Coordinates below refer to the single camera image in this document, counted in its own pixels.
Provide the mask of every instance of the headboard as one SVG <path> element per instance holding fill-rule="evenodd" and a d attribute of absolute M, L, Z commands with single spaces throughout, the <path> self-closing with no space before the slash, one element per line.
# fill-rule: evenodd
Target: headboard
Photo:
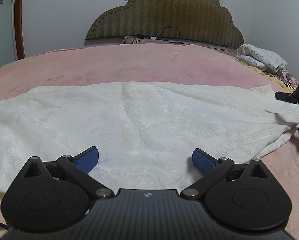
<path fill-rule="evenodd" d="M 176 27 L 163 30 L 167 26 Z M 106 37 L 158 36 L 217 44 L 237 49 L 244 44 L 230 12 L 219 0 L 128 0 L 99 16 L 86 40 Z"/>

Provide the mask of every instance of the pink blanket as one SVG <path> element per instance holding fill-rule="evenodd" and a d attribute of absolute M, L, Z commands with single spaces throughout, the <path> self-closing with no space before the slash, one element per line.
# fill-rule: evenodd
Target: pink blanket
<path fill-rule="evenodd" d="M 58 50 L 0 69 L 0 100 L 37 86 L 84 86 L 121 81 L 281 87 L 228 56 L 196 45 L 130 44 Z M 299 239 L 299 136 L 262 158 L 293 203 L 286 230 Z"/>

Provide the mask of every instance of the white cloth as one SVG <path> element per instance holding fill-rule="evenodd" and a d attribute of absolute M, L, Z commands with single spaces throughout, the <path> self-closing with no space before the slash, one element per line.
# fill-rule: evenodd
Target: white cloth
<path fill-rule="evenodd" d="M 115 192 L 179 190 L 201 177 L 195 148 L 246 163 L 287 142 L 298 124 L 299 106 L 275 100 L 270 85 L 38 87 L 0 101 L 0 192 L 29 157 L 54 161 L 90 146 L 100 155 L 90 175 Z"/>
<path fill-rule="evenodd" d="M 262 71 L 268 69 L 273 73 L 279 72 L 280 76 L 284 78 L 288 74 L 288 63 L 273 51 L 260 49 L 251 44 L 243 44 L 237 49 L 237 52 L 240 54 L 236 55 L 236 58 L 249 66 L 257 67 Z"/>

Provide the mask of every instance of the blue gripper pad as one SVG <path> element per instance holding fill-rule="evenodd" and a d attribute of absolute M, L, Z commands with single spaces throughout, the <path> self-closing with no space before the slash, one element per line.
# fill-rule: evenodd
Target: blue gripper pad
<path fill-rule="evenodd" d="M 192 162 L 203 176 L 218 165 L 217 159 L 198 148 L 193 151 Z"/>
<path fill-rule="evenodd" d="M 98 163 L 98 149 L 95 146 L 83 151 L 79 155 L 73 157 L 76 167 L 88 174 Z"/>

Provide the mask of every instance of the metal pin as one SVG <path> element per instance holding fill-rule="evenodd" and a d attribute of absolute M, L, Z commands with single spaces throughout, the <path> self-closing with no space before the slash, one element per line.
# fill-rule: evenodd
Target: metal pin
<path fill-rule="evenodd" d="M 187 188 L 183 191 L 183 193 L 184 193 L 184 195 L 186 195 L 188 197 L 195 197 L 199 194 L 199 191 L 194 188 Z"/>
<path fill-rule="evenodd" d="M 108 197 L 112 192 L 108 188 L 100 188 L 96 190 L 96 195 L 100 197 Z"/>

